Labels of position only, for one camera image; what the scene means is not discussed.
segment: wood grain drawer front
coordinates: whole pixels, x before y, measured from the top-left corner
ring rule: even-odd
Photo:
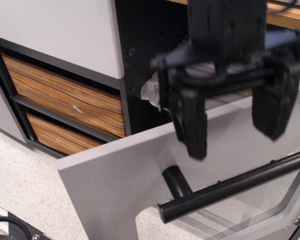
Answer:
[[[114,137],[125,137],[119,96],[2,53],[17,92],[28,101]]]
[[[102,144],[100,141],[96,141],[30,113],[26,115],[39,142],[63,154],[76,154]]]

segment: black handle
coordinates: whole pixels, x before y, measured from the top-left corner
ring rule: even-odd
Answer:
[[[169,223],[235,194],[299,169],[300,152],[276,161],[272,160],[269,164],[191,193],[191,188],[179,167],[168,167],[163,172],[163,176],[174,200],[164,204],[158,204],[161,219],[164,223]]]

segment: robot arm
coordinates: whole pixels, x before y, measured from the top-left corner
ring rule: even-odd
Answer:
[[[266,32],[266,11],[267,0],[189,0],[189,44],[151,61],[160,107],[169,110],[178,139],[195,159],[207,154],[207,97],[252,88],[254,126],[272,140],[285,132],[299,90],[300,30]],[[254,54],[261,56],[254,69],[228,71],[250,64]],[[204,62],[214,63],[213,75],[187,72],[186,66]]]

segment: black cable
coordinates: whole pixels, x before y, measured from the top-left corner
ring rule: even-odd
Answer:
[[[281,10],[278,10],[278,11],[270,11],[270,13],[273,13],[273,14],[281,14],[281,13],[284,13],[286,12],[287,10],[293,8],[296,4],[297,4],[298,0],[293,0],[292,2],[290,2],[284,9],[281,9]]]
[[[32,240],[30,231],[21,221],[9,216],[0,216],[0,222],[9,222],[18,226],[24,232],[27,240]]]

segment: cabinet door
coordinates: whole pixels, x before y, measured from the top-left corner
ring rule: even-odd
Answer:
[[[13,113],[4,93],[0,88],[0,129],[4,130],[8,134],[15,138],[26,142],[26,136],[17,121],[15,114]]]
[[[211,109],[207,115],[207,157],[202,162],[189,158],[172,123],[57,161],[89,239],[138,239],[138,213],[172,199],[162,177],[172,165],[180,167],[196,190],[300,151],[300,92],[286,132],[277,141],[254,128],[251,97]],[[293,225],[300,215],[300,172],[290,186],[280,207],[272,206],[276,211],[265,209],[262,217],[247,219],[238,225],[243,227],[211,239],[257,240]]]

